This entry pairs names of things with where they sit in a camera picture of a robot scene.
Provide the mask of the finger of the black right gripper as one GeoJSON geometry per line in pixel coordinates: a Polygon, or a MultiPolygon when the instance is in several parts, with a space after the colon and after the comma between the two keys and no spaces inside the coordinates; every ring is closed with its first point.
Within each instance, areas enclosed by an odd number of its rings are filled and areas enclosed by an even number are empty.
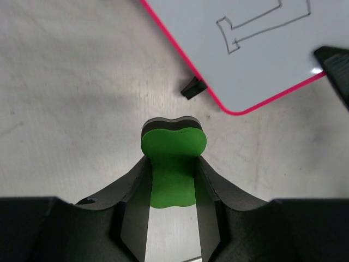
{"type": "Polygon", "coordinates": [[[322,46],[314,57],[325,72],[333,90],[348,110],[349,56],[348,49],[322,46]]]}

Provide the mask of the green bone-shaped eraser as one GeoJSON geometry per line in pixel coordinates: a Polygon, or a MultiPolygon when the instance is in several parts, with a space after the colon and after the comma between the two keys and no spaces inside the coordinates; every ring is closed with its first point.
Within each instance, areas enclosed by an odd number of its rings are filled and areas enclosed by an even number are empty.
{"type": "Polygon", "coordinates": [[[188,207],[196,204],[196,160],[207,137],[198,119],[155,117],[142,127],[141,150],[152,166],[151,207],[188,207]]]}

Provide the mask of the pink framed whiteboard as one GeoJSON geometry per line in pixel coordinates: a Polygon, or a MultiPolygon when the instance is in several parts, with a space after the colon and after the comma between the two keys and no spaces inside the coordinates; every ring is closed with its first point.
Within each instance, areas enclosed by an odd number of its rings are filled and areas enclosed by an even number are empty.
{"type": "Polygon", "coordinates": [[[247,114],[321,78],[317,48],[348,48],[348,1],[142,5],[230,115],[247,114]]]}

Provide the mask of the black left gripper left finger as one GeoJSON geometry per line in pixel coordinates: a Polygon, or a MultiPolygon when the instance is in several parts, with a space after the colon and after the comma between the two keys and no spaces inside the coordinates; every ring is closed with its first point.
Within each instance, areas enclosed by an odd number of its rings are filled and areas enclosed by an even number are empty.
{"type": "Polygon", "coordinates": [[[144,261],[150,160],[70,204],[54,196],[1,199],[1,261],[144,261]]]}

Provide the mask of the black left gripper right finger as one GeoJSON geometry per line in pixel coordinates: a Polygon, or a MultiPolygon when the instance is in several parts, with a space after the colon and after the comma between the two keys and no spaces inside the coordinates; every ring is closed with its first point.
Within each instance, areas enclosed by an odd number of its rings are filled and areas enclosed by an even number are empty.
{"type": "Polygon", "coordinates": [[[261,200],[198,157],[203,261],[348,261],[347,199],[261,200]]]}

